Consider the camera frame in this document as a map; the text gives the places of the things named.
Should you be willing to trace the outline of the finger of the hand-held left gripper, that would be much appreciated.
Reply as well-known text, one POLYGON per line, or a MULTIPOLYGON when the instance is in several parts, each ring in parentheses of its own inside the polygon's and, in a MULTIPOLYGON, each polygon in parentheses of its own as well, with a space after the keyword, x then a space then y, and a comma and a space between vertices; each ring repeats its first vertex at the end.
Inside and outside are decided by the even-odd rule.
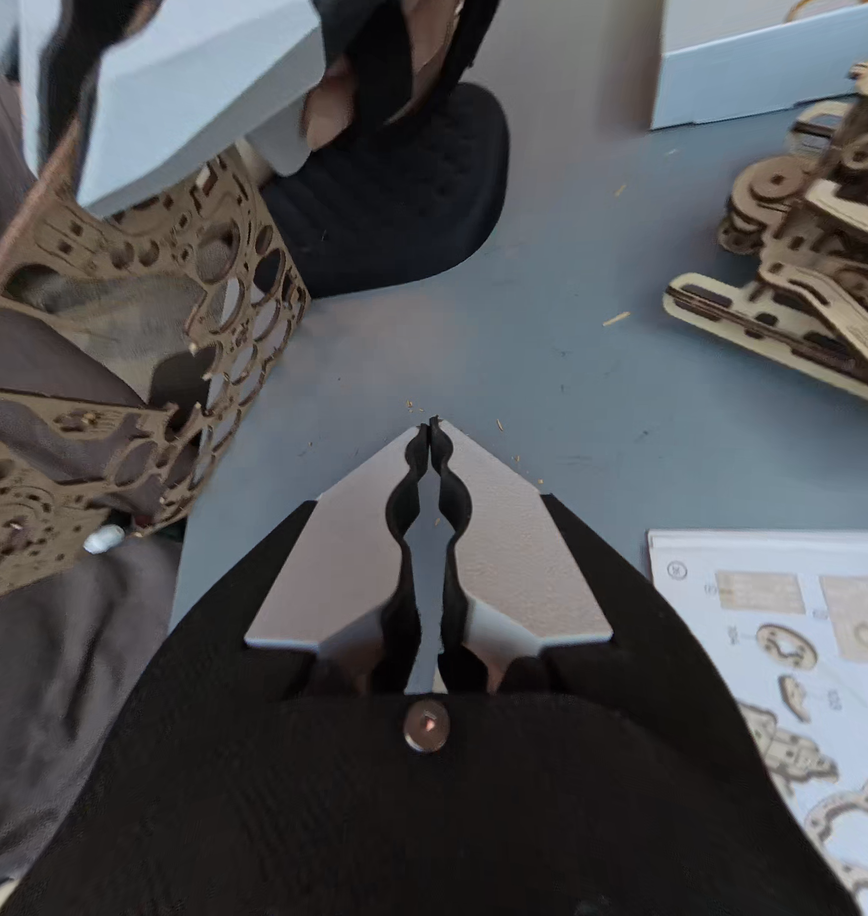
POLYGON ((18 15, 22 151, 39 176, 70 120, 69 74, 62 68, 70 3, 21 1, 18 15))
POLYGON ((296 173, 310 155, 306 97, 324 71, 312 2, 161 2, 79 79, 77 202, 93 216, 123 211, 241 139, 278 175, 296 173))

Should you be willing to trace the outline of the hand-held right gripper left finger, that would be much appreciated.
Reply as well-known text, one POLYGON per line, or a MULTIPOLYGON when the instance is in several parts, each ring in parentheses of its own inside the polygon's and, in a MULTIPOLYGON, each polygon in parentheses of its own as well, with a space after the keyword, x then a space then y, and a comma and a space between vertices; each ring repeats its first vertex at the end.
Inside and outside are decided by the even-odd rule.
POLYGON ((430 429, 386 444, 313 503, 245 634, 245 645, 294 651, 359 687, 404 691, 421 640, 405 534, 419 515, 430 429))

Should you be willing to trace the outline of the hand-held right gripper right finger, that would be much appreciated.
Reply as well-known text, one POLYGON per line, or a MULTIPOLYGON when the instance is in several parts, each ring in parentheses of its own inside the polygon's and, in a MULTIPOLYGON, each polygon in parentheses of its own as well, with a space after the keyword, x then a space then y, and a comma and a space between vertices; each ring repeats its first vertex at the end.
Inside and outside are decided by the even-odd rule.
POLYGON ((430 420, 448 543, 441 616, 445 655, 474 658, 497 691, 520 658, 608 643, 613 629, 543 495, 451 422, 430 420))

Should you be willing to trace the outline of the laser-cut wooden parts sheet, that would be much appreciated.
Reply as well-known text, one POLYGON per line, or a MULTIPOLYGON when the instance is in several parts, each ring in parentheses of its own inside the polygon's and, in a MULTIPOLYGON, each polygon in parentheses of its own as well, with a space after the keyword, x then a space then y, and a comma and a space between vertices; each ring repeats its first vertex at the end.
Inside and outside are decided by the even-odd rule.
POLYGON ((73 122, 0 242, 0 314, 44 324, 70 344, 126 347, 115 321, 140 283, 187 281, 190 303, 173 352, 207 356, 207 396, 179 422, 178 405, 121 406, 0 386, 55 445, 110 447, 99 474, 58 481, 0 439, 0 596, 68 568, 112 510, 108 498, 149 484, 157 508, 129 529, 142 538, 188 516, 205 482, 300 325, 310 295, 238 146, 154 198, 97 219, 72 187, 73 122))

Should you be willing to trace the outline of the partly built wooden model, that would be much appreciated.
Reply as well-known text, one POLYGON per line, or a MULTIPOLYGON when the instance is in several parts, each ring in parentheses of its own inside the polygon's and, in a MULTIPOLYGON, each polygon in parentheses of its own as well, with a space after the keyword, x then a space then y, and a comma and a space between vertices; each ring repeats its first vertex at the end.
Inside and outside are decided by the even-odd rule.
POLYGON ((868 401, 868 62, 856 98, 813 104, 786 151, 735 179, 722 249, 757 260, 741 287, 697 273, 669 282, 665 311, 868 401))

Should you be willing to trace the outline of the person's left hand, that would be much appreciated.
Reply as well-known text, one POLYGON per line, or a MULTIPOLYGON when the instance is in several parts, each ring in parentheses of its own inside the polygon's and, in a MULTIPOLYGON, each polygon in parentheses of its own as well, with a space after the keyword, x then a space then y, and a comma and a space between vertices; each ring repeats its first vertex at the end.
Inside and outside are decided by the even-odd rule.
POLYGON ((465 2, 330 2, 327 64, 300 131, 311 152, 348 132, 372 133, 414 114, 441 82, 465 2))

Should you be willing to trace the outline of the black wrist rest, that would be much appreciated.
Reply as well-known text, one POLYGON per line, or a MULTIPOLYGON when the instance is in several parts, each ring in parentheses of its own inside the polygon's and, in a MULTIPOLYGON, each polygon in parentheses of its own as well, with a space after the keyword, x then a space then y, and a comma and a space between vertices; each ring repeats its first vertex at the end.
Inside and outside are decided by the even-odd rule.
POLYGON ((324 300, 463 263, 504 209, 509 158, 497 97, 459 83, 370 139, 310 155, 261 194, 307 292, 324 300))

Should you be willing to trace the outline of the white instruction booklet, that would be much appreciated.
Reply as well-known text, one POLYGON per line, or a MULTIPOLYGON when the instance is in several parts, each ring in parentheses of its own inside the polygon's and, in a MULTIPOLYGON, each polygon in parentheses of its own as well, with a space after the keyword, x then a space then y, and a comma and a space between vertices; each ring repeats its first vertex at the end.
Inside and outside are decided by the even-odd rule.
POLYGON ((654 585, 868 914, 868 531, 650 531, 654 585))

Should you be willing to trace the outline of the person's grey shirt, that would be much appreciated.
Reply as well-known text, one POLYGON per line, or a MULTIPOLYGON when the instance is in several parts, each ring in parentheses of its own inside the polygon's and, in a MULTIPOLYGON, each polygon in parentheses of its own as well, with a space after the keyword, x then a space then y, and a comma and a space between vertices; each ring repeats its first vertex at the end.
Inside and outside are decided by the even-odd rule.
MULTIPOLYGON (((18 88, 0 76, 0 236, 34 175, 21 149, 18 88)), ((0 313, 0 387, 132 405, 117 376, 20 314, 0 313)), ((0 405, 0 440, 35 460, 54 439, 0 405)), ((0 886, 29 870, 80 793, 100 746, 162 643, 180 546, 158 536, 86 555, 0 597, 0 886)))

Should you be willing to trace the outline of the white cardboard box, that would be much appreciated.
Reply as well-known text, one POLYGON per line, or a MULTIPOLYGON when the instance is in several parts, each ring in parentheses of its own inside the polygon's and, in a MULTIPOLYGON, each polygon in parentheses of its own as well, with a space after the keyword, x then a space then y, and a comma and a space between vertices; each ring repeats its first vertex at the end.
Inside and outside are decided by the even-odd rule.
POLYGON ((666 1, 653 131, 852 94, 868 1, 666 1))

